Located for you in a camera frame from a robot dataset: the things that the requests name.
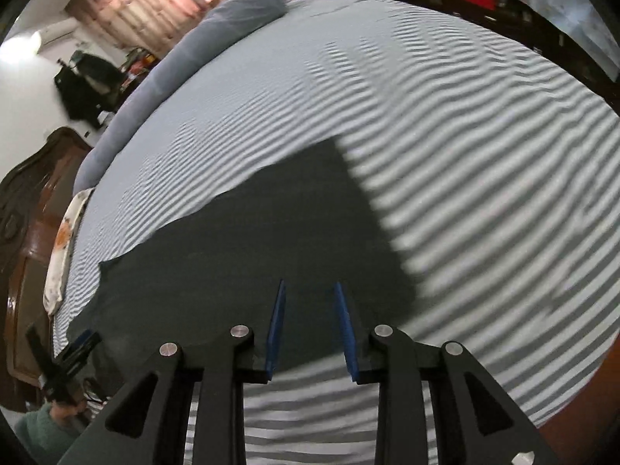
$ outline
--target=wooden headboard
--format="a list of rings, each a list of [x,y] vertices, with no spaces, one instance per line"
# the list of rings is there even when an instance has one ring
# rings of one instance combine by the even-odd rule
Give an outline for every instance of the wooden headboard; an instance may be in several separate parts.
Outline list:
[[[0,404],[23,408],[27,387],[38,386],[38,368],[26,343],[36,323],[44,340],[50,322],[43,286],[58,226],[72,198],[78,168],[91,147],[69,127],[55,130],[46,144],[0,183]]]

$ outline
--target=striped bed sheet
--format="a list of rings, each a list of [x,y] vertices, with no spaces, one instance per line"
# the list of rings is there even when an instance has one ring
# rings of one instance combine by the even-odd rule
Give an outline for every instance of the striped bed sheet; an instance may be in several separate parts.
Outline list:
[[[453,16],[381,0],[290,6],[199,70],[117,155],[77,235],[55,351],[97,289],[98,262],[334,137],[419,288],[403,329],[461,341],[544,423],[618,333],[618,116],[550,61]],[[377,391],[352,384],[342,356],[245,394],[250,464],[372,463]],[[432,420],[428,434],[436,463]]]

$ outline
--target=silver bolt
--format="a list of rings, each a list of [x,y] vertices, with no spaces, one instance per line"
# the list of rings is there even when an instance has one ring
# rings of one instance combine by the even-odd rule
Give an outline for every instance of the silver bolt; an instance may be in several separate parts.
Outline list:
[[[517,453],[512,459],[512,465],[532,465],[532,463],[534,463],[534,451]]]
[[[163,357],[171,357],[179,348],[175,343],[164,343],[159,347],[159,354]]]
[[[231,328],[231,335],[233,337],[245,337],[248,334],[250,334],[250,329],[245,325],[235,325]]]
[[[446,344],[446,351],[458,357],[463,352],[463,347],[459,343],[448,343]]]
[[[392,327],[389,325],[377,325],[374,328],[374,333],[379,337],[390,337],[393,332]]]

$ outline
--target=pink curtain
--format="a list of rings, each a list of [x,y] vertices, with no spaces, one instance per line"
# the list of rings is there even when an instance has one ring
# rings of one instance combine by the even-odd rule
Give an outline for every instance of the pink curtain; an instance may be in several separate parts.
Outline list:
[[[119,48],[163,57],[220,0],[71,0],[66,11]]]

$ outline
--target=green sweater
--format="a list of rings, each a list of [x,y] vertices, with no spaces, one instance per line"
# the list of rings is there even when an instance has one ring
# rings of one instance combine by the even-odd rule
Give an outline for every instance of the green sweater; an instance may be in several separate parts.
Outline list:
[[[49,403],[26,413],[15,425],[15,434],[39,465],[56,465],[79,436],[74,428],[60,427],[50,417]]]

